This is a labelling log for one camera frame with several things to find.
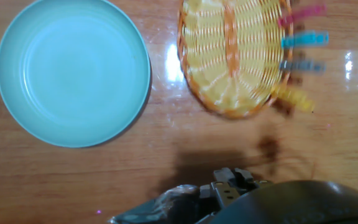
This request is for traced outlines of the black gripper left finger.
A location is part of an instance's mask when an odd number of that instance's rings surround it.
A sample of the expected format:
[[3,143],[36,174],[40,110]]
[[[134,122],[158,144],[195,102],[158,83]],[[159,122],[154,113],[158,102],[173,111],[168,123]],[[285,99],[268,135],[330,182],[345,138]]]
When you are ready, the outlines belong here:
[[194,224],[213,217],[219,203],[210,185],[179,185],[109,219],[112,224]]

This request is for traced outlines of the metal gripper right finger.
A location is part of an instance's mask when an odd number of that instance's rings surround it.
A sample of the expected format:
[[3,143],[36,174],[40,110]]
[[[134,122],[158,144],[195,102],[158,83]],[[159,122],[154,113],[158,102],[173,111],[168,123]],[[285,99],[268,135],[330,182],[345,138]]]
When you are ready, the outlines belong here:
[[258,182],[247,170],[222,168],[213,172],[211,184],[220,207],[227,207],[241,195],[259,188]]

